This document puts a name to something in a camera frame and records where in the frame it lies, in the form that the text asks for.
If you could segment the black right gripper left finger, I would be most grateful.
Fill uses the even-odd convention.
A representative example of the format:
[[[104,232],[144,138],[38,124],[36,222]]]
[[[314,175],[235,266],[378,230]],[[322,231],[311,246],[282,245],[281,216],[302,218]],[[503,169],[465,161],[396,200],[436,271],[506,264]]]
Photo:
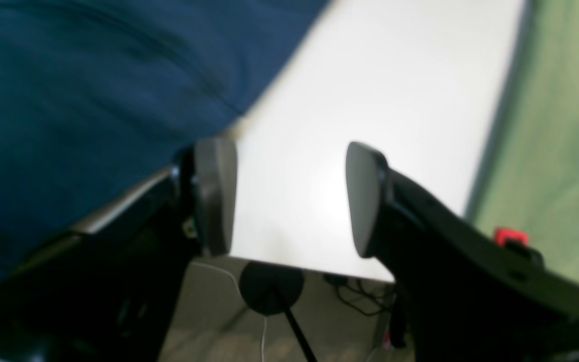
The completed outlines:
[[[2,361],[156,361],[184,273],[232,246],[238,153],[203,138],[126,208],[45,242],[0,283]]]

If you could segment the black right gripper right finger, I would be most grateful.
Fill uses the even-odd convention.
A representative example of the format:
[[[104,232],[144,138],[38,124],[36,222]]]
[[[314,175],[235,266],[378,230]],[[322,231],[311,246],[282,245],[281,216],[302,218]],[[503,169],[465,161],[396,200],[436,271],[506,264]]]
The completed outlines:
[[[579,361],[579,285],[521,240],[481,234],[376,149],[351,142],[358,254],[393,275],[418,361]]]

